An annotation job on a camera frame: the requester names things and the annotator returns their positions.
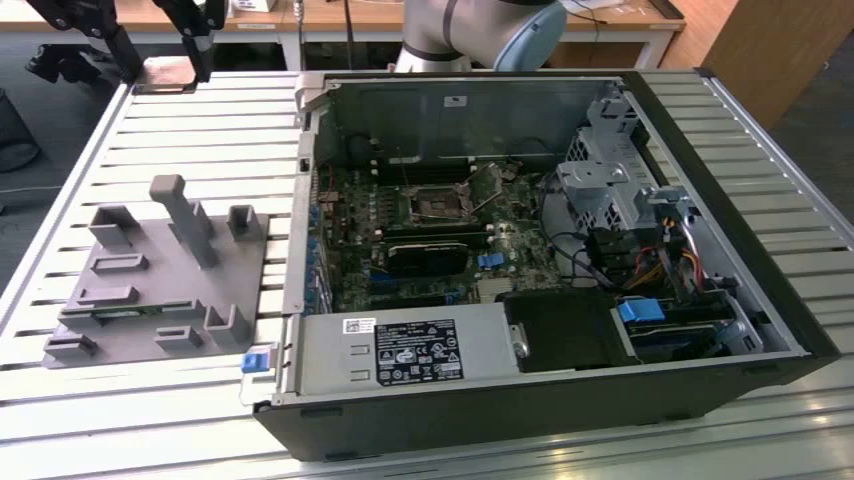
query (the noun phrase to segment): warning label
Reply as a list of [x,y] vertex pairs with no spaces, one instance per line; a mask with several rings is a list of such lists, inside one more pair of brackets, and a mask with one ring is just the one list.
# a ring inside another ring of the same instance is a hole
[[385,387],[463,378],[454,320],[374,327],[377,381]]

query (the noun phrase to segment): desk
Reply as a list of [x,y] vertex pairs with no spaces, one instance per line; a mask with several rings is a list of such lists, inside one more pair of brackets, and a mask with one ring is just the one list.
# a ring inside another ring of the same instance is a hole
[[[403,4],[367,3],[351,0],[354,38],[358,42],[401,42],[403,36]],[[676,32],[685,28],[684,20],[668,20],[649,0],[630,0],[630,8],[596,10],[596,17],[608,24],[597,28],[593,22],[570,16],[561,42],[641,43],[637,68],[656,68]],[[342,1],[306,0],[306,42],[345,42],[347,24]],[[289,69],[299,70],[299,41],[294,12],[285,12],[282,46]]]
[[[181,43],[181,36],[163,11],[151,0],[117,0],[119,22],[135,43]],[[649,0],[630,0],[632,8],[605,8],[596,11],[594,24],[570,16],[562,42],[640,43],[644,45],[636,66],[656,68],[665,55],[684,20],[662,17]],[[279,0],[270,13],[235,12],[226,28],[217,33],[218,43],[281,43],[290,70],[301,70],[297,19],[290,0]],[[351,2],[355,39],[358,42],[401,42],[403,5]],[[306,42],[345,42],[347,40],[343,2],[306,0]],[[76,30],[58,32],[43,21],[23,0],[0,0],[0,41],[3,38],[31,39],[34,43],[84,43]]]
[[[134,43],[181,43],[181,35],[163,10],[151,0],[117,0],[119,23]],[[217,32],[218,43],[279,43],[282,17],[290,2],[281,0],[273,12],[235,11],[226,28]],[[4,38],[34,43],[87,43],[78,30],[60,32],[47,24],[24,0],[0,0],[0,41]]]
[[[147,200],[149,181],[165,173],[185,176],[189,197],[209,215],[235,203],[274,215],[255,340],[281,339],[297,75],[215,73],[197,93],[177,96],[138,97],[122,85],[0,297],[3,478],[746,479],[850,468],[850,224],[720,82],[694,72],[644,75],[842,359],[694,420],[317,463],[290,457],[242,405],[242,392],[250,403],[275,385],[242,390],[241,355],[46,370],[42,348],[94,242],[82,227],[94,205],[131,202],[135,218],[165,218],[163,207]],[[174,132],[175,125],[193,131]],[[677,181],[661,150],[653,155]],[[626,403],[630,408],[632,398]]]

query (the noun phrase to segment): blue tab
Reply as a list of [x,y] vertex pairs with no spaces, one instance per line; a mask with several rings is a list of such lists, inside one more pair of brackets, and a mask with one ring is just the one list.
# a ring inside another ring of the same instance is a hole
[[241,365],[243,373],[262,373],[270,370],[270,354],[269,353],[247,353],[243,355],[243,365]]
[[617,307],[617,311],[624,323],[661,322],[665,320],[662,306],[654,298],[632,298]]
[[493,268],[505,264],[505,254],[498,252],[491,255],[481,255],[478,257],[478,266],[481,268]]

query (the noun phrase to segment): barcode sticker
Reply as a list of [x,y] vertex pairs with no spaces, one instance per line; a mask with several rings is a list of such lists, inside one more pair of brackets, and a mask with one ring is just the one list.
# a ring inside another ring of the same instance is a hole
[[239,23],[238,28],[245,30],[273,30],[277,26],[273,23]]
[[377,318],[346,318],[345,334],[353,333],[374,333]]

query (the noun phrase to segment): floor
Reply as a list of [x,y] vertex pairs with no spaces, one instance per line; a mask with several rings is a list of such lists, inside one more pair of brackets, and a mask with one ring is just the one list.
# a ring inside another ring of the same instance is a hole
[[[43,148],[27,168],[0,174],[0,191],[30,186],[60,186],[83,151],[110,101],[114,85],[51,85],[24,70],[38,45],[0,45],[0,88],[6,89]],[[218,52],[229,69],[282,69],[282,56],[265,50]],[[854,35],[829,61],[772,135],[849,219],[854,220]],[[0,203],[0,291],[51,207],[56,190],[3,194]]]

